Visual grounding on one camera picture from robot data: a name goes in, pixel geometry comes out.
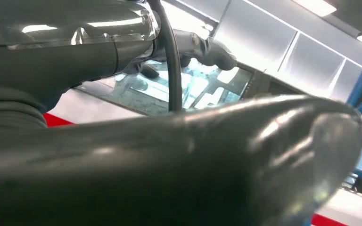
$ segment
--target vacuum hose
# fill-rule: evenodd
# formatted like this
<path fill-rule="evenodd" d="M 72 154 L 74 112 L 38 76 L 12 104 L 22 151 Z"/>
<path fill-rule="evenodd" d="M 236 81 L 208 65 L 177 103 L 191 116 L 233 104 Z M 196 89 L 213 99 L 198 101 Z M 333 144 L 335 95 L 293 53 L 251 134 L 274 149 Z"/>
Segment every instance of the vacuum hose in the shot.
<path fill-rule="evenodd" d="M 161 20 L 159 40 L 164 43 L 169 74 L 169 111 L 182 110 L 181 63 L 174 31 L 160 0 L 148 1 Z"/>

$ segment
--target black cable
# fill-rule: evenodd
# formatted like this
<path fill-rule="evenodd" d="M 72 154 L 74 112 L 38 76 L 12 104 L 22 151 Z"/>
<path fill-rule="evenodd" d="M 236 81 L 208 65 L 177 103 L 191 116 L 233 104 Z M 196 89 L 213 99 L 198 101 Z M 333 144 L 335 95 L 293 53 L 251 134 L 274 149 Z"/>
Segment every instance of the black cable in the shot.
<path fill-rule="evenodd" d="M 169 111 L 182 111 L 181 64 L 173 29 L 160 0 L 148 0 L 161 20 L 159 41 L 165 46 L 169 77 Z"/>

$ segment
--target black hose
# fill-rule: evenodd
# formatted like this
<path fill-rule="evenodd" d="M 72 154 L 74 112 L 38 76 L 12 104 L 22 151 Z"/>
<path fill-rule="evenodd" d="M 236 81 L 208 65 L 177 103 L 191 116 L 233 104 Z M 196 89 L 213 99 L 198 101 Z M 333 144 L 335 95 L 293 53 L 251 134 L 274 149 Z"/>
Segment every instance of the black hose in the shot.
<path fill-rule="evenodd" d="M 181 64 L 174 32 L 160 0 L 148 0 L 148 3 L 152 10 L 157 12 L 161 20 L 161 31 L 158 38 L 164 44 L 166 50 L 169 77 L 169 111 L 182 111 Z"/>

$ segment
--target red stripe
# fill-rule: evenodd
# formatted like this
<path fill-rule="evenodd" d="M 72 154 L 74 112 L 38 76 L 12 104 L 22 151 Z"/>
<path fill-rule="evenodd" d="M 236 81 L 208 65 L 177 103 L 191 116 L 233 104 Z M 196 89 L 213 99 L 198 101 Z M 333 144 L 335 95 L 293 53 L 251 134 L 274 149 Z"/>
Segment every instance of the red stripe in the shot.
<path fill-rule="evenodd" d="M 315 225 L 315 226 L 347 226 L 347 225 L 341 224 L 337 221 L 323 217 L 318 214 L 314 214 L 313 219 L 312 219 L 312 225 Z"/>
<path fill-rule="evenodd" d="M 44 118 L 46 120 L 46 123 L 48 127 L 56 127 L 56 126 L 67 126 L 67 125 L 73 125 L 74 123 L 71 123 L 67 120 L 58 118 L 51 114 L 44 114 Z"/>

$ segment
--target side window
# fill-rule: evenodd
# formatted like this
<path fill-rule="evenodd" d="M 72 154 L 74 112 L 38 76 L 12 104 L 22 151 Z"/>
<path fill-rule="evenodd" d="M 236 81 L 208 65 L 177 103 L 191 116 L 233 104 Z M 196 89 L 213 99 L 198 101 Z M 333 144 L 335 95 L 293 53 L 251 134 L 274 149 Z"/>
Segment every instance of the side window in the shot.
<path fill-rule="evenodd" d="M 120 74 L 92 84 L 87 82 L 78 89 L 142 114 L 165 114 L 168 112 L 169 96 L 167 63 L 147 61 L 145 66 L 154 69 L 159 76 L 149 79 L 149 75 L 142 74 L 143 71 L 135 75 Z M 192 59 L 181 73 L 183 107 L 203 109 L 212 105 L 236 102 L 251 75 L 250 72 L 239 68 L 222 71 L 216 66 L 207 67 Z"/>

